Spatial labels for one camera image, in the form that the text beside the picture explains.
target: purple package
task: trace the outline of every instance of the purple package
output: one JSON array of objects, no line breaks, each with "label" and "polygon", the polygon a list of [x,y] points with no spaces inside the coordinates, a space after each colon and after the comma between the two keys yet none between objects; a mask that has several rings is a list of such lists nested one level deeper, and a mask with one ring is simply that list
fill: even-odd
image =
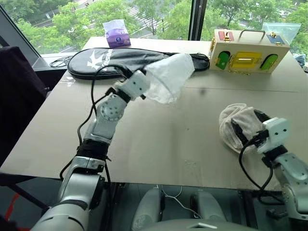
[{"label": "purple package", "polygon": [[123,19],[103,23],[109,47],[130,45],[129,35]]}]

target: metal handle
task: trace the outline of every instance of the metal handle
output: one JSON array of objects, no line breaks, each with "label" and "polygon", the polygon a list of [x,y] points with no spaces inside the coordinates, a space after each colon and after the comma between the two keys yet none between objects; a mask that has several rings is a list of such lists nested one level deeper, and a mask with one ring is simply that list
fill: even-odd
[{"label": "metal handle", "polygon": [[261,33],[263,33],[261,40],[262,40],[262,39],[264,38],[264,36],[265,36],[265,31],[264,31],[264,30],[249,30],[249,29],[245,29],[245,30],[242,30],[242,31],[241,31],[240,36],[239,36],[239,39],[241,38],[242,34],[243,34],[245,31],[261,32]]}]

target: black chair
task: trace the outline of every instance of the black chair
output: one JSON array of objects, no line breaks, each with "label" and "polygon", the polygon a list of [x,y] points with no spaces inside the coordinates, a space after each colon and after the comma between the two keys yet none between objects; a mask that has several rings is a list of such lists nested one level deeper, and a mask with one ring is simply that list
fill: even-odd
[{"label": "black chair", "polygon": [[[0,166],[46,99],[46,86],[18,47],[0,48]],[[44,203],[17,183],[34,177],[0,173],[0,186],[7,186],[44,209]]]}]

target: window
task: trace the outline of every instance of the window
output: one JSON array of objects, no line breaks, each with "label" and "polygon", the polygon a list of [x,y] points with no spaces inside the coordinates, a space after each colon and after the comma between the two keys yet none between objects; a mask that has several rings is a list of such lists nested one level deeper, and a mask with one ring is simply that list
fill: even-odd
[{"label": "window", "polygon": [[207,0],[201,40],[210,41],[214,29],[262,29],[263,23],[301,23],[290,44],[292,53],[308,56],[306,0]]},{"label": "window", "polygon": [[103,23],[125,19],[131,38],[188,39],[192,0],[0,0],[40,54],[79,51]]}]

